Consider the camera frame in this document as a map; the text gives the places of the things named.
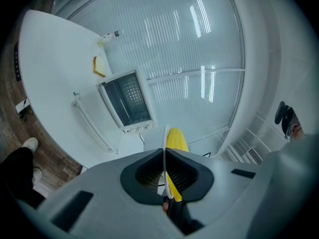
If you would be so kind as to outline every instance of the yellow object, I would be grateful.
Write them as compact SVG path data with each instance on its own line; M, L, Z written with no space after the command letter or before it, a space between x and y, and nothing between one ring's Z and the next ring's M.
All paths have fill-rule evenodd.
M166 148L180 149L180 150L189 152L183 132L180 129L171 128L167 136ZM167 181L169 183L170 190L175 198L175 201L176 202L182 201L181 194L176 189L168 173L166 173L166 175L167 175Z
M93 72L105 77L104 61L99 56L93 58Z

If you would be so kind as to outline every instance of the yellow cloth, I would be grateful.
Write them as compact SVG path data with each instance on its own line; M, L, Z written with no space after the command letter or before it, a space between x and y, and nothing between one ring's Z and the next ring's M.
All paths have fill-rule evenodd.
M178 128L171 128L167 136L166 148L180 149L183 151L188 151L188 147L183 135L183 132ZM175 198L176 202L180 202L182 197L176 187L174 186L172 180L170 179L168 173L166 173L167 181L169 183L170 190Z

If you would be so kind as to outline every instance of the shoe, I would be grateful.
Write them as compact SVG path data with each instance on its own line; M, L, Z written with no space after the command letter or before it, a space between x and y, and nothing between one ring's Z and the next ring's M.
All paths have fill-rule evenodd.
M34 153L35 150L38 148L38 140L35 137L31 137L24 142L22 147L27 147L28 149L32 151L32 153Z
M42 171L39 167L34 167L33 168L33 179L32 179L32 182L33 182L33 185L37 184L39 182L39 180L41 179L42 177Z

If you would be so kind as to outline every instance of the black pants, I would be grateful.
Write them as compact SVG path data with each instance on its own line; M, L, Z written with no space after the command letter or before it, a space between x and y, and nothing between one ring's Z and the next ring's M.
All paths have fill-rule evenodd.
M0 164L0 175L17 199L36 208L44 197L33 190L33 153L23 147L12 152Z

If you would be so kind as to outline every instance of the bread slice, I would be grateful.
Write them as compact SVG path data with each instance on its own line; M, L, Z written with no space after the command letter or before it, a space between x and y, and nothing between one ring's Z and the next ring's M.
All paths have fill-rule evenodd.
M105 77L104 61L99 56L95 56L93 58L93 72Z

